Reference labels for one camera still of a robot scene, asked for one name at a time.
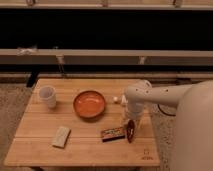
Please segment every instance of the bowl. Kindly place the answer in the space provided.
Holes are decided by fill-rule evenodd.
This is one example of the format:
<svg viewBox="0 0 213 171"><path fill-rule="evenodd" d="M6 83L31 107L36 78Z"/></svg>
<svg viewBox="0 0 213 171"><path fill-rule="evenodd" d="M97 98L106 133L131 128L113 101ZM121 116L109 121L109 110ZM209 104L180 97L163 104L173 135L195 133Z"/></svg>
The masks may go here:
<svg viewBox="0 0 213 171"><path fill-rule="evenodd" d="M84 91L75 97L73 107L77 115L94 118L104 112L106 101L97 91Z"/></svg>

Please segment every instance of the gray carpet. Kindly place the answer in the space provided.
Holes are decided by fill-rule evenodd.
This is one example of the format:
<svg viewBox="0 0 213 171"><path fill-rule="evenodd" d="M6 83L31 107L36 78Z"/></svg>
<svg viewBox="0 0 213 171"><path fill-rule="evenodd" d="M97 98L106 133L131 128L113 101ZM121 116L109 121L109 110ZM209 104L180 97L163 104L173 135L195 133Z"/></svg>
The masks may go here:
<svg viewBox="0 0 213 171"><path fill-rule="evenodd" d="M30 171L30 168L5 167L3 161L8 152L17 126L24 113L30 98L32 88L26 88L25 84L0 84L0 171ZM169 153L171 148L171 132L173 117L160 114L156 105L148 104L151 111L154 131L157 140L158 151L161 159L159 170L169 171ZM174 109L163 107L167 112ZM90 171L117 171L117 170L141 170L153 171L152 168L45 168L47 171L90 170Z"/></svg>

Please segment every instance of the cup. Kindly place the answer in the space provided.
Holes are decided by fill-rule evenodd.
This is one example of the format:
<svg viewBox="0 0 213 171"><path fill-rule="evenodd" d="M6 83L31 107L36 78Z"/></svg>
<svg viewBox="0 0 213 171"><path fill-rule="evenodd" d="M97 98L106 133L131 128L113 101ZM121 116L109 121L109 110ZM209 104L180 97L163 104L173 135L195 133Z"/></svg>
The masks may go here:
<svg viewBox="0 0 213 171"><path fill-rule="evenodd" d="M39 97L49 108L54 108L56 106L56 95L54 87L41 87L39 90Z"/></svg>

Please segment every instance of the small white container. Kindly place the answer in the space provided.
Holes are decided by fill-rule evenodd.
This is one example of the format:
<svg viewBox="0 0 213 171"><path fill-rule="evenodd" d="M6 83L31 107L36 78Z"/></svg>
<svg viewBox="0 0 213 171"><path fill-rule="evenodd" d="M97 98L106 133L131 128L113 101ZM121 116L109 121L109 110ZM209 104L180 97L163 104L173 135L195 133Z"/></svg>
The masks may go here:
<svg viewBox="0 0 213 171"><path fill-rule="evenodd" d="M49 107L56 106L56 93L52 86L43 86L39 90L39 98Z"/></svg>

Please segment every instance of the tabletop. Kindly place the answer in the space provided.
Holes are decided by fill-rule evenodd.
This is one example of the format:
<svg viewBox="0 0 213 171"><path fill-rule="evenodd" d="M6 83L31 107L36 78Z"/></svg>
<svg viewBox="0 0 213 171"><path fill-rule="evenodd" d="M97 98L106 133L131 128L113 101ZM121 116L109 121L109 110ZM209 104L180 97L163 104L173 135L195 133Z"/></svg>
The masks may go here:
<svg viewBox="0 0 213 171"><path fill-rule="evenodd" d="M5 159L6 166L159 166L160 160L148 110L132 143L127 139L102 142L102 130L121 126L124 107L113 102L137 79L39 79ZM49 109L38 97L43 85L55 87L57 106ZM95 90L106 100L99 120L86 122L73 109L82 91ZM64 149L52 139L60 126L72 131Z"/></svg>

